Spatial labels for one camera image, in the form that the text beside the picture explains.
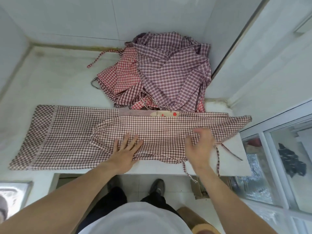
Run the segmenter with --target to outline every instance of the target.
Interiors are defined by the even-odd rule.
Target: purple plaid cloth
[[[211,82],[210,45],[176,32],[140,35],[131,45],[141,81],[160,109],[195,112]]]

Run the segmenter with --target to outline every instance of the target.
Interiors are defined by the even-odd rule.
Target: person's left arm
[[[138,135],[135,135],[127,145],[128,139],[129,134],[126,134],[119,150],[118,141],[115,140],[113,154],[107,161],[0,224],[0,233],[71,233],[103,186],[113,176],[129,171],[136,162],[132,158],[143,141],[135,145],[138,139]]]

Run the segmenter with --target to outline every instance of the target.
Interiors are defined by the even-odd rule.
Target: person's left hand
[[[132,166],[138,160],[132,160],[133,155],[138,151],[138,149],[143,144],[143,140],[139,140],[135,145],[135,142],[138,139],[138,135],[134,135],[131,142],[127,145],[129,139],[129,134],[127,133],[124,136],[124,140],[122,141],[120,148],[118,150],[118,140],[115,139],[113,153],[110,158],[104,163],[112,169],[116,175],[124,174],[129,171]]]

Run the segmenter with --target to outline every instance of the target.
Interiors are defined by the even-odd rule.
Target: person
[[[186,137],[185,156],[209,193],[224,231],[227,234],[276,234],[211,169],[210,152],[215,143],[211,131],[207,128],[196,128],[194,132],[200,134],[200,139],[193,145],[191,137]],[[69,234],[77,226],[94,197],[108,183],[109,193],[98,201],[79,224],[76,233],[191,234],[179,214],[166,204],[162,180],[156,180],[150,195],[140,202],[127,203],[115,176],[131,169],[137,162],[132,160],[133,155],[143,144],[142,140],[136,144],[138,135],[129,143],[128,139],[129,135],[126,134],[119,149],[118,141],[115,140],[113,153],[107,161],[0,224],[0,233]]]

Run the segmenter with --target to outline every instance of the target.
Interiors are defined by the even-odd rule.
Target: black shoe
[[[162,179],[156,179],[150,189],[150,194],[153,192],[157,192],[161,196],[165,194],[165,182]]]
[[[122,188],[122,185],[121,185],[121,180],[119,178],[118,175],[112,177],[108,182],[107,182],[107,191],[110,192],[112,190],[112,188],[114,187],[120,187]]]

